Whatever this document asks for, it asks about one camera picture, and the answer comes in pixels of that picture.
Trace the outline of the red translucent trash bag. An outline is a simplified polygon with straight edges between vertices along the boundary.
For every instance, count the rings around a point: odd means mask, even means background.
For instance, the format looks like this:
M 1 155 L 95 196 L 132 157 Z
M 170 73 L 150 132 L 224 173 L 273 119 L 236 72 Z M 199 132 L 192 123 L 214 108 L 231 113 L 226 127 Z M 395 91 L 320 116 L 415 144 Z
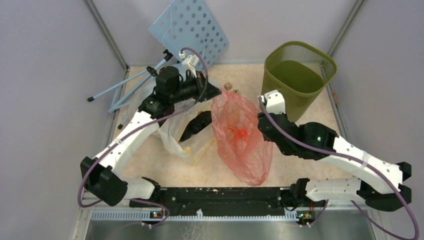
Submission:
M 217 154 L 237 179 L 260 186 L 268 178 L 273 143 L 258 129 L 259 109 L 245 97 L 221 89 L 211 105 L 211 127 Z

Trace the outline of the large translucent white plastic bag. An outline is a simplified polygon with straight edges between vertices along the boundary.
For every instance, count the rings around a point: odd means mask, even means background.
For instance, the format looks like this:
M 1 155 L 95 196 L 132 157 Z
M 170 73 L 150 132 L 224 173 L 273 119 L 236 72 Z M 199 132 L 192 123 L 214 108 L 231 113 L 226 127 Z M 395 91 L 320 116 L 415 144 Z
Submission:
M 131 97 L 126 111 L 127 120 L 132 119 L 142 101 L 153 92 L 156 85 L 154 78 L 144 83 Z M 182 101 L 174 105 L 175 111 L 185 109 L 194 103 L 194 99 Z M 184 142 L 179 142 L 186 126 L 200 112 L 210 111 L 212 99 L 199 102 L 188 111 L 167 119 L 152 135 L 161 139 L 164 148 L 174 157 L 191 164 L 197 164 L 210 146 L 216 141 L 211 124 Z

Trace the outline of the green mesh trash bin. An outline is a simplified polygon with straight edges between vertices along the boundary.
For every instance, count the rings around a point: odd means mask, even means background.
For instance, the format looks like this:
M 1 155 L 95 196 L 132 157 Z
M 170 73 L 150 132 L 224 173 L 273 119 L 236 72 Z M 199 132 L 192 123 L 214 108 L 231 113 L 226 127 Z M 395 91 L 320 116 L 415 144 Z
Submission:
M 302 41 L 289 41 L 265 59 L 261 93 L 279 91 L 288 119 L 297 122 L 336 73 L 337 64 L 326 53 Z

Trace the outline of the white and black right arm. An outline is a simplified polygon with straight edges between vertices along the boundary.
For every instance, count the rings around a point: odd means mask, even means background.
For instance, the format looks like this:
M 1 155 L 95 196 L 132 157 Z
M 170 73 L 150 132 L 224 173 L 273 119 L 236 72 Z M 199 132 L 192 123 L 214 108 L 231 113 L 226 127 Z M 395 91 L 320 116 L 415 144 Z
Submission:
M 380 160 L 319 122 L 297 126 L 285 114 L 263 112 L 257 118 L 264 140 L 275 143 L 283 155 L 330 164 L 352 175 L 333 180 L 298 179 L 290 187 L 297 205 L 343 200 L 394 212 L 404 206 L 399 196 L 406 204 L 412 202 L 412 190 L 403 184 L 412 175 L 409 163 Z

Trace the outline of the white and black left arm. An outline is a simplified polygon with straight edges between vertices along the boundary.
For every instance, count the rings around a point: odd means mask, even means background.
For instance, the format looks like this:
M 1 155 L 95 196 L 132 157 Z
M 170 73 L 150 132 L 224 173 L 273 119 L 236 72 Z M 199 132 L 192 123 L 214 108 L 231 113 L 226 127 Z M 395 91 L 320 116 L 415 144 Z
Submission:
M 206 73 L 189 69 L 180 73 L 174 66 L 163 67 L 155 77 L 152 93 L 139 105 L 129 124 L 103 151 L 80 162 L 82 182 L 78 193 L 86 190 L 99 202 L 116 206 L 129 188 L 120 175 L 134 151 L 167 119 L 221 93 Z

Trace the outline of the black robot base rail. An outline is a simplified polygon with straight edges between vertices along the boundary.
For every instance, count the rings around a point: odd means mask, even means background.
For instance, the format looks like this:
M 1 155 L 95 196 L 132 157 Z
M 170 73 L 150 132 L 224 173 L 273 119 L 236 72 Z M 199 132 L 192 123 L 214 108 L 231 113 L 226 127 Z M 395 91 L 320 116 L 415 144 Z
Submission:
M 167 207 L 172 217 L 283 216 L 299 207 L 316 204 L 295 195 L 294 187 L 161 187 L 156 181 L 149 201 Z

